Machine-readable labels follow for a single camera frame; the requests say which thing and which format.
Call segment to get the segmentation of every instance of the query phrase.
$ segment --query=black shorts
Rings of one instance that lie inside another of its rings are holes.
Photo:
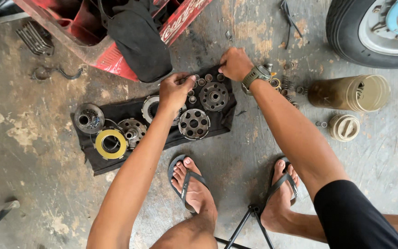
[[[351,181],[326,184],[314,208],[329,247],[398,248],[398,233]]]

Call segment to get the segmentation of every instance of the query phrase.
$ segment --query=wristwatch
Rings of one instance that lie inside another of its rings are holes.
[[[261,65],[256,65],[252,68],[252,70],[245,76],[244,80],[242,81],[242,91],[244,91],[245,94],[248,96],[253,96],[253,94],[250,92],[249,87],[251,83],[255,79],[262,79],[262,80],[270,80],[271,78],[271,73],[266,69],[265,67]]]

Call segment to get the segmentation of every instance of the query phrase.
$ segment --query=foot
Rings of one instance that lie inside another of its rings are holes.
[[[179,193],[182,191],[182,186],[184,184],[185,174],[187,173],[186,168],[201,175],[199,169],[191,158],[185,157],[183,162],[177,162],[173,172],[174,179],[172,179],[171,182]],[[216,206],[210,191],[194,177],[190,177],[185,201],[187,201],[187,203],[190,204],[197,213],[204,209],[216,211]]]
[[[282,173],[284,169],[285,161],[278,160],[274,166],[274,176],[271,185],[277,182],[277,180],[284,175],[284,173]],[[291,175],[298,187],[300,184],[299,177],[291,164],[288,166],[288,173]],[[260,221],[267,230],[272,232],[281,232],[283,230],[281,221],[287,212],[291,212],[290,200],[293,193],[290,183],[285,181],[268,200],[268,203],[260,216]]]

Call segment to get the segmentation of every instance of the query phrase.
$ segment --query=black stand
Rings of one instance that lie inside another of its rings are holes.
[[[262,226],[262,223],[260,222],[260,208],[257,205],[250,205],[248,206],[248,211],[245,214],[244,218],[242,218],[242,221],[239,223],[237,226],[236,230],[234,231],[233,235],[231,236],[231,239],[229,240],[223,240],[217,237],[214,237],[219,243],[225,244],[224,249],[229,249],[230,247],[236,248],[236,249],[251,249],[246,246],[242,246],[239,244],[235,244],[234,241],[236,240],[237,236],[239,235],[240,231],[242,230],[242,227],[244,227],[245,223],[248,220],[249,216],[256,217],[257,223],[260,226],[260,229],[262,230],[263,236],[265,236],[265,240],[267,241],[268,246],[270,249],[274,249],[273,244],[271,243],[270,237],[267,234],[267,231],[265,228]]]

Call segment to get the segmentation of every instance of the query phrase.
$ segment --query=black cloth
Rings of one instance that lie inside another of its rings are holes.
[[[330,248],[398,248],[398,233],[351,181],[326,184],[314,208]]]
[[[218,74],[218,67],[215,66],[214,68],[210,69],[209,71],[204,71],[197,73],[199,74],[202,78],[206,74],[212,74],[213,77]],[[208,115],[210,118],[210,128],[208,134],[205,136],[206,139],[208,137],[212,136],[217,136],[220,134],[227,133],[231,130],[231,125],[233,123],[233,116],[234,116],[234,111],[236,108],[236,99],[234,98],[233,94],[233,88],[231,87],[231,81],[228,78],[225,78],[225,80],[222,82],[225,84],[227,87],[227,91],[229,93],[229,100],[227,105],[219,112],[211,112],[211,111],[206,111],[203,107],[202,104],[200,104],[199,101],[196,101],[195,104],[190,104],[188,101],[186,101],[185,105],[187,106],[187,109],[201,109],[205,111],[205,113]],[[201,86],[197,86],[194,91],[195,91],[195,96],[197,99],[199,99],[199,92],[202,89]],[[139,122],[145,124],[147,127],[149,127],[149,123],[144,119],[142,116],[142,105],[144,104],[144,98],[140,99],[135,99],[131,100],[125,103],[119,103],[119,104],[110,104],[110,105],[103,105],[100,106],[99,108],[102,110],[104,113],[105,118],[111,119],[114,122],[118,123],[124,119],[127,118],[135,118]],[[102,156],[98,153],[98,151],[93,147],[93,142],[95,142],[96,134],[90,135],[87,133],[81,132],[74,123],[74,113],[71,115],[73,126],[75,127],[76,133],[78,135],[79,139],[79,144],[81,146],[81,150],[85,154],[85,160],[89,160],[91,167],[93,168],[94,175],[100,175],[107,173],[109,171],[115,170],[119,167],[122,166],[123,162],[128,158],[130,155],[131,151],[127,150],[125,153],[124,157],[121,159],[113,159],[113,160],[105,160],[102,158]],[[105,126],[113,126],[109,121],[105,121]],[[173,146],[187,143],[187,142],[193,142],[192,140],[186,139],[179,131],[179,127],[172,126],[167,138],[167,141],[165,142],[164,150],[171,148]]]
[[[107,34],[114,39],[130,69],[142,82],[155,82],[173,70],[170,52],[151,17],[152,1],[130,0],[113,7]]]

